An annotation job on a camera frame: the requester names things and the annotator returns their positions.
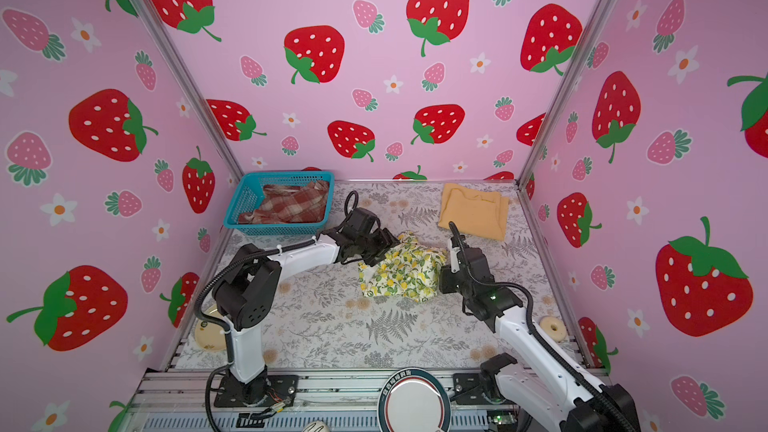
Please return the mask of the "lemon print skirt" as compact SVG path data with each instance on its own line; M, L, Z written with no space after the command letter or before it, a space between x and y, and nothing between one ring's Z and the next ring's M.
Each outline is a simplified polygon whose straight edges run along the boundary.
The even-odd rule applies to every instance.
M439 273L445 253L421 244L413 232L398 236L399 244L374 266L358 264L359 285L365 297L401 296L426 302L438 295Z

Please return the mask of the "yellow skirt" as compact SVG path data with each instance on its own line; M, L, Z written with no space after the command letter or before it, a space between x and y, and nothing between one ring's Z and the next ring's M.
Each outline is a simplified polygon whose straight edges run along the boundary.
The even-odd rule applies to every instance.
M510 199L500 192L483 192L458 184L443 187L438 226L453 222L463 234L503 241L506 237Z

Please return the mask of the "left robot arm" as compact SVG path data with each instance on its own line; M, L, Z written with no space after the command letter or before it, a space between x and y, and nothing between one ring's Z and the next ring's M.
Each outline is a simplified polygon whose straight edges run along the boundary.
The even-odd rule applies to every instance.
M255 403L268 394L270 379L262 354L261 323L283 279L320 266L361 262L374 266L399 244L364 208L349 211L340 225L304 242L262 250L244 246L206 290L216 302L227 352L226 384Z

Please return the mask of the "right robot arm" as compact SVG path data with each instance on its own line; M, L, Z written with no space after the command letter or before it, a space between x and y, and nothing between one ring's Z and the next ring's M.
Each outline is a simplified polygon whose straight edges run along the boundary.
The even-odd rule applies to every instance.
M443 294L462 297L462 311L484 323L523 360L491 374L491 389L547 431L638 431L631 395L607 385L569 357L532 318L530 292L495 282L479 248L451 245L440 272Z

